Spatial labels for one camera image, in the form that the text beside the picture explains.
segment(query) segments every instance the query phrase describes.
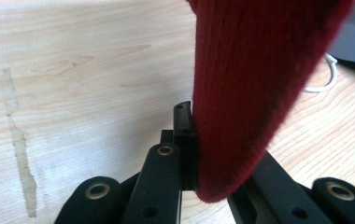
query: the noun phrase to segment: red fabric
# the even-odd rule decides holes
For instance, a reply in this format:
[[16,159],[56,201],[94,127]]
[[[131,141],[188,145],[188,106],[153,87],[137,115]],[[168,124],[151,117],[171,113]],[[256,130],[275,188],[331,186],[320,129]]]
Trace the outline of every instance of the red fabric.
[[198,197],[248,177],[353,5],[351,0],[192,0]]

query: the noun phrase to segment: red sleeve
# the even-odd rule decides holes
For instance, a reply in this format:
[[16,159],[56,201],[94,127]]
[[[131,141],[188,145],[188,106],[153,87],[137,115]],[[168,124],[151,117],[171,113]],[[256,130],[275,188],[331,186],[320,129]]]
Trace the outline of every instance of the red sleeve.
[[249,177],[353,1],[189,3],[197,15],[197,194],[212,203]]

